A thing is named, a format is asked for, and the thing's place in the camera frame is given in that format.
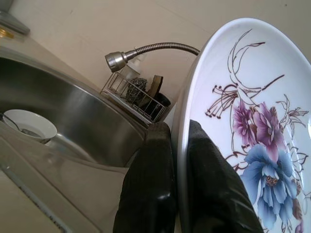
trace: tiled wall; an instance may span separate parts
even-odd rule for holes
[[[39,44],[102,87],[110,74],[105,54],[164,41],[201,49],[238,17],[275,25],[311,60],[310,10],[310,0],[15,0],[11,13]],[[142,77],[164,76],[161,92],[175,100],[193,60],[182,51],[154,51]]]

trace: metal wire rack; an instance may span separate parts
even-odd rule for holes
[[[119,72],[110,75],[100,93],[107,94],[146,124],[157,122],[167,109]]]

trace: flexible faucet hose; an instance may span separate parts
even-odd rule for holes
[[[137,55],[140,55],[145,52],[153,51],[153,50],[162,50],[162,49],[176,49],[176,50],[183,50],[194,55],[198,55],[200,51],[192,46],[184,45],[181,43],[176,42],[163,42],[163,43],[156,43],[152,45],[146,45],[136,49]]]

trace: sink basin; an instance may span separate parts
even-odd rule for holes
[[[51,121],[47,146],[78,160],[124,167],[144,128],[93,89],[24,56],[0,50],[0,112],[24,109]]]

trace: white plate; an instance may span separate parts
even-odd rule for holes
[[[265,232],[311,232],[310,87],[311,65],[273,26],[242,18],[215,33],[192,67],[174,119],[182,221],[193,119],[241,175]]]

